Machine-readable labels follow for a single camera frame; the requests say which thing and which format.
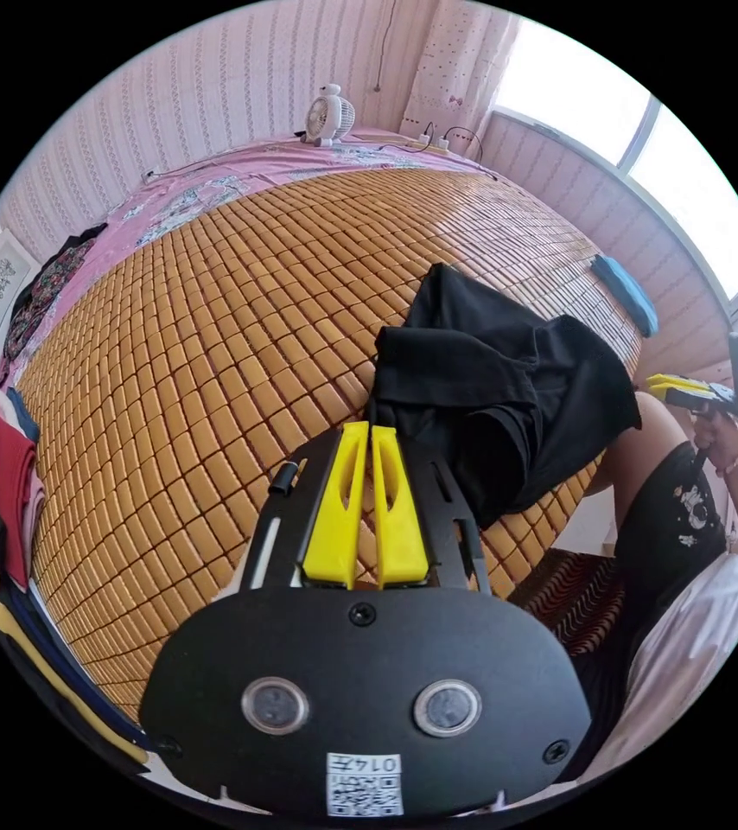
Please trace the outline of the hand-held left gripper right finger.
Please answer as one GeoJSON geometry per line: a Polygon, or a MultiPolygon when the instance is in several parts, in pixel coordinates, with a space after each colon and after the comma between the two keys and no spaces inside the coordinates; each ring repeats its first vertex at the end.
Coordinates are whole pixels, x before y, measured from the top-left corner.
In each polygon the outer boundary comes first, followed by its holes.
{"type": "Polygon", "coordinates": [[[371,443],[378,585],[421,584],[429,562],[397,433],[375,425],[371,443]]]}

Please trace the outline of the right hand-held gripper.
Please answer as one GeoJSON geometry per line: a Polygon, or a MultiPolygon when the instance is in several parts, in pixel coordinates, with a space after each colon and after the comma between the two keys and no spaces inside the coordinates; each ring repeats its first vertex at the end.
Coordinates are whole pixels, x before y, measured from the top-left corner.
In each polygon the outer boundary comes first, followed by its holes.
{"type": "MultiPolygon", "coordinates": [[[[675,374],[656,373],[646,378],[646,388],[651,390],[653,397],[666,405],[689,407],[694,419],[706,412],[719,411],[732,415],[738,421],[723,400],[708,390],[709,387],[710,384],[706,381],[693,380],[675,374]]],[[[697,456],[701,462],[708,460],[698,449],[697,456]]]]}

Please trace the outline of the person's right hand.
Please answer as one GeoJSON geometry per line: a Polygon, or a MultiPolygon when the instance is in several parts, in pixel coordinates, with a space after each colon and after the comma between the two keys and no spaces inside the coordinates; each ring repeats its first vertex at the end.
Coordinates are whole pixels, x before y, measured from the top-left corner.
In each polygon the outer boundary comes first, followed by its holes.
{"type": "Polygon", "coordinates": [[[713,411],[696,416],[694,443],[719,478],[738,468],[738,421],[732,415],[713,411]]]}

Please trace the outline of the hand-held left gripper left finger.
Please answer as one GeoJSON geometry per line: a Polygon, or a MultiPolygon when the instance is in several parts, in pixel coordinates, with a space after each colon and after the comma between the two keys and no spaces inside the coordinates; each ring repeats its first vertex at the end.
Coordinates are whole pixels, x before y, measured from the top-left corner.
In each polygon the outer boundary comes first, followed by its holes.
{"type": "Polygon", "coordinates": [[[369,424],[346,423],[335,437],[334,457],[322,487],[302,571],[310,582],[351,589],[358,558],[369,424]]]}

